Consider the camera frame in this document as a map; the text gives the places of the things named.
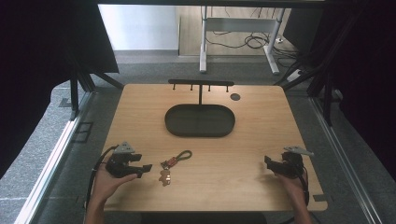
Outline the white power strip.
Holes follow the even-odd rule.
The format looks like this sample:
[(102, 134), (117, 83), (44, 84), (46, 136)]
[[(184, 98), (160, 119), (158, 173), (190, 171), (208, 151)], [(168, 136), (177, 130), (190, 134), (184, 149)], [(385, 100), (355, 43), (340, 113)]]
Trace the white power strip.
[(298, 78), (300, 75), (302, 75), (304, 72), (300, 69), (295, 70), (291, 75), (287, 77), (288, 82), (292, 82), (296, 78)]

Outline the aluminium rail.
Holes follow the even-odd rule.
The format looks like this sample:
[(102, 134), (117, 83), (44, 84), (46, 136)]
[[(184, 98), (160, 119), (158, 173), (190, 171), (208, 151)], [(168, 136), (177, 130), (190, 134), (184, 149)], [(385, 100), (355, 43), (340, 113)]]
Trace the aluminium rail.
[(332, 151), (335, 154), (336, 159), (340, 163), (341, 169), (346, 176), (346, 180), (351, 187), (358, 201), (358, 204), (361, 207), (361, 211), (363, 212), (368, 221), (368, 224), (383, 224), (372, 199), (370, 198), (366, 188), (361, 183), (361, 180), (359, 179), (355, 169), (353, 168), (349, 158), (347, 157), (347, 154), (345, 153), (344, 148), (333, 127), (329, 125), (325, 118), (322, 116), (323, 109), (319, 103), (319, 100), (312, 97), (309, 97), (308, 100), (315, 111), (320, 126), (325, 132), (325, 135), (331, 145)]
[(31, 224), (35, 213), (43, 200), (46, 191), (54, 177), (57, 167), (71, 142), (72, 136), (84, 116), (86, 104), (90, 101), (92, 95), (84, 92), (81, 99), (77, 100), (78, 112), (71, 112), (67, 116), (67, 121), (59, 134), (56, 144), (51, 150), (45, 165), (42, 167), (40, 175), (37, 177), (29, 196), (26, 198), (21, 211), (19, 212), (14, 224)]

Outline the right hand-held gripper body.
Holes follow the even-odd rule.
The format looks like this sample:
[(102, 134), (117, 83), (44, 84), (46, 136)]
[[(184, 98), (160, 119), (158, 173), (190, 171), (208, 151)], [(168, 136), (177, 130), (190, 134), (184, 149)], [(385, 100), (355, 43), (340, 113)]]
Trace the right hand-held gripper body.
[(284, 169), (281, 174), (289, 178), (302, 175), (304, 172), (303, 156), (314, 157), (315, 154), (298, 146), (284, 147), (284, 152), (281, 154)]

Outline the black key rack with tray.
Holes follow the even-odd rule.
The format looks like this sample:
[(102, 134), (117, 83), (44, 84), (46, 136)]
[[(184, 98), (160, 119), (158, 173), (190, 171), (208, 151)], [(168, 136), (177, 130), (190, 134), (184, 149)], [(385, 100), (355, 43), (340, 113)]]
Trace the black key rack with tray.
[(225, 105), (206, 105), (203, 103), (203, 87), (211, 91), (212, 86), (224, 86), (226, 91), (234, 85), (232, 81), (169, 79), (169, 84), (196, 85), (198, 90), (197, 104), (179, 104), (168, 109), (164, 116), (166, 130), (181, 137), (223, 137), (233, 131), (234, 112)]

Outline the black curtain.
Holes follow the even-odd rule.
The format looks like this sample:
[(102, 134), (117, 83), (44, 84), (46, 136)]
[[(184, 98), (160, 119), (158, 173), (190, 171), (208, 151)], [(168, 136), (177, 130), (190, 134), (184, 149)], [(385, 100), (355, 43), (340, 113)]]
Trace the black curtain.
[(0, 0), (0, 178), (76, 73), (117, 73), (95, 0)]
[(396, 179), (396, 0), (367, 0), (332, 70), (341, 111)]

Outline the green cord bear keychain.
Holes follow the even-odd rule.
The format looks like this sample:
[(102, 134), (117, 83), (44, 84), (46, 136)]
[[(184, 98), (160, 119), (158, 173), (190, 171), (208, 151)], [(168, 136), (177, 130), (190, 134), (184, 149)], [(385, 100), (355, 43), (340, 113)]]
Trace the green cord bear keychain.
[(163, 169), (160, 171), (161, 176), (159, 177), (159, 180), (163, 183), (164, 187), (171, 184), (172, 178), (170, 169), (177, 165), (180, 161), (188, 160), (191, 156), (192, 152), (190, 150), (183, 150), (177, 156), (161, 163), (161, 167)]

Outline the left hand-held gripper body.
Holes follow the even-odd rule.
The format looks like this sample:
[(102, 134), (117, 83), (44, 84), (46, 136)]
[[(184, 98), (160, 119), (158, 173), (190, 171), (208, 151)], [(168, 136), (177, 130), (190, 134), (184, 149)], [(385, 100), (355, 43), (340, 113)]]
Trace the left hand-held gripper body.
[(117, 178), (136, 174), (138, 167), (129, 165), (132, 154), (136, 153), (129, 143), (122, 142), (116, 146), (114, 152), (106, 162), (107, 171)]

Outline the white metal desk frame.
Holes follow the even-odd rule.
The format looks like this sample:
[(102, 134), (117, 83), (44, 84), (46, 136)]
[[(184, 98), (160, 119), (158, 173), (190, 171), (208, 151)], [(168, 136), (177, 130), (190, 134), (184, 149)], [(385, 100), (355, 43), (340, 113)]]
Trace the white metal desk frame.
[(286, 9), (281, 8), (275, 19), (237, 19), (237, 18), (209, 18), (207, 6), (201, 9), (202, 34), (199, 55), (199, 71), (206, 72), (206, 33), (207, 32), (237, 32), (237, 33), (267, 33), (269, 43), (263, 46), (268, 64), (274, 75), (279, 74), (273, 49)]

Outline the black metal stand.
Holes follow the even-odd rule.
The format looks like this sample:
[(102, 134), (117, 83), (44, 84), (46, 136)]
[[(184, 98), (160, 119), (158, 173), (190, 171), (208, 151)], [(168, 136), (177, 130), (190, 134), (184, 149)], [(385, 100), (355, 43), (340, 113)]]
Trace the black metal stand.
[(73, 72), (69, 79), (70, 81), (70, 97), (71, 97), (71, 120), (75, 120), (79, 114), (79, 101), (78, 101), (78, 85), (82, 87), (82, 89), (86, 92), (94, 92), (95, 84), (93, 83), (93, 79), (91, 74), (101, 78), (103, 81), (108, 84), (116, 87), (119, 90), (124, 88), (124, 85), (118, 82), (113, 77), (110, 77), (106, 73), (92, 71), (91, 73), (83, 73), (83, 72)]
[[(324, 91), (322, 117), (330, 126), (332, 126), (331, 105), (333, 67), (335, 65), (336, 56), (339, 54), (350, 30), (355, 25), (358, 17), (358, 13), (351, 11), (346, 12), (344, 17), (337, 17), (335, 20), (335, 25), (322, 40), (322, 42), (313, 51), (302, 56), (287, 70), (283, 77), (275, 83), (275, 86), (279, 86), (284, 91), (288, 91), (298, 84), (308, 80), (309, 78), (312, 78), (312, 82), (308, 86), (306, 92), (310, 97), (317, 97), (321, 91)], [(291, 73), (307, 60), (317, 62), (317, 65), (293, 81), (286, 83), (286, 79), (291, 75)]]

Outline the person's right hand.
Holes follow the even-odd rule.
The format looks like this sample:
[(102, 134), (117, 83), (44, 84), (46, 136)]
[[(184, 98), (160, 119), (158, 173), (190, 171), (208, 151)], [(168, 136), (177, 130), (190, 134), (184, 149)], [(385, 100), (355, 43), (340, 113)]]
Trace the person's right hand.
[(276, 174), (276, 177), (280, 180), (293, 202), (305, 203), (304, 187), (300, 179), (290, 179), (280, 174)]

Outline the person's left hand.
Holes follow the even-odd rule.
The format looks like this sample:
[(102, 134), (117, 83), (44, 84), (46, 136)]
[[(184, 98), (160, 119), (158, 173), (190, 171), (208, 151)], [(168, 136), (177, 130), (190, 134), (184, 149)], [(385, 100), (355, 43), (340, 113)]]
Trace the person's left hand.
[(136, 174), (114, 177), (107, 171), (106, 163), (101, 162), (94, 178), (90, 203), (105, 203), (118, 187), (135, 179), (137, 179)]

